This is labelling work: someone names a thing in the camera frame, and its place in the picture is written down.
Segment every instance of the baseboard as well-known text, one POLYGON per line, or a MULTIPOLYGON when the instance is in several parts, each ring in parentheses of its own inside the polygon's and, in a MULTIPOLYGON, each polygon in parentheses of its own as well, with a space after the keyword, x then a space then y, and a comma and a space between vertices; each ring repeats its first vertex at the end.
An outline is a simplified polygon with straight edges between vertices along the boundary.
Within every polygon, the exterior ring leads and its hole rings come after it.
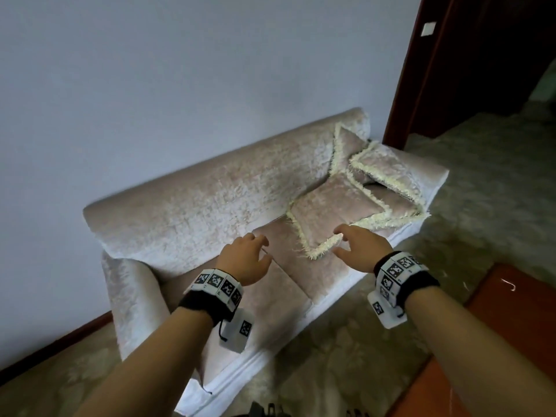
POLYGON ((61 351, 64 351, 67 347, 72 346, 74 343, 78 343, 83 338, 91 335, 93 332, 98 331, 103 326, 107 325, 112 321, 112 312, 109 311, 96 319, 84 324, 73 332, 62 336, 53 343, 35 351, 31 355, 19 360, 18 362, 0 370, 0 386, 9 382, 11 379, 18 377, 20 374, 25 373, 29 369, 32 369, 37 364, 42 363, 46 359, 55 356, 61 351))

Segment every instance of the person's left arm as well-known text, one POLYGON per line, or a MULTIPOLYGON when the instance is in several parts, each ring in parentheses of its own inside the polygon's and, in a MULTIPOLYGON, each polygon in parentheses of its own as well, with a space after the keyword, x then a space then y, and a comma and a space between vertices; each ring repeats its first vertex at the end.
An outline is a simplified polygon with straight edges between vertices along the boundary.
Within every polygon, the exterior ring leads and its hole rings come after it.
MULTIPOLYGON (((216 268, 242 286, 268 272, 272 256, 259 261, 265 236, 248 233, 226 245, 216 268)), ((171 415, 193 374, 213 328, 203 310, 177 308, 81 405, 74 417, 171 415)))

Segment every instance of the marble floor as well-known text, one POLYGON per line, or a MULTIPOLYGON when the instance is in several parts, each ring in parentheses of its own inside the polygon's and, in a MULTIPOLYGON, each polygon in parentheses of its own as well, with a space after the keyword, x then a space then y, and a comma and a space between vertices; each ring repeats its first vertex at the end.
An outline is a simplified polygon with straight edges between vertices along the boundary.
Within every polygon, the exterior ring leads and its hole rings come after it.
MULTIPOLYGON (((407 151, 450 168, 432 217, 399 248, 414 252, 458 301, 497 261, 556 286, 556 128, 521 116, 478 114, 407 151)), ((251 401, 295 417, 380 417, 411 383, 428 350, 408 322, 383 329, 365 296, 367 276, 311 323, 240 392, 225 416, 251 401)), ((0 416, 70 416, 119 362, 114 326, 0 387, 0 416)))

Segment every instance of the sofa backrest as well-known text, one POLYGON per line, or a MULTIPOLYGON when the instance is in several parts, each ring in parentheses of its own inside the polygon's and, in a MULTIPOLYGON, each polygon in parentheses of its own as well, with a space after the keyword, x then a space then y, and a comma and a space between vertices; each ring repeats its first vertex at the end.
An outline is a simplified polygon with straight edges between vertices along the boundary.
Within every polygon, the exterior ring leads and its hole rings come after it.
POLYGON ((83 216, 110 256, 144 262, 168 280, 322 183, 338 122, 369 137, 366 114, 354 108, 99 200, 83 216))

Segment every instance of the hand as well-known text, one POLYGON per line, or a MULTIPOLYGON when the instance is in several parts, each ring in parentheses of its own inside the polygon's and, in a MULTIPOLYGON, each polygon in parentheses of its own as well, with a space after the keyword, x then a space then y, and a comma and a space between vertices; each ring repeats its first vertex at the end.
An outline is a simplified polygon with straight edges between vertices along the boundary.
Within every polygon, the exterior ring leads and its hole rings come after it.
POLYGON ((224 246, 216 261, 216 268, 232 275, 243 287, 254 284, 266 275, 272 262, 271 255, 265 255, 259 260, 261 247, 267 245, 265 236, 255 237, 249 232, 224 246))
POLYGON ((388 240, 374 234, 366 228, 357 225, 340 224, 334 229, 334 234, 344 235, 344 241, 349 243, 350 250, 334 247, 332 253, 342 259, 352 269, 361 272, 373 272, 380 259, 393 249, 388 240))

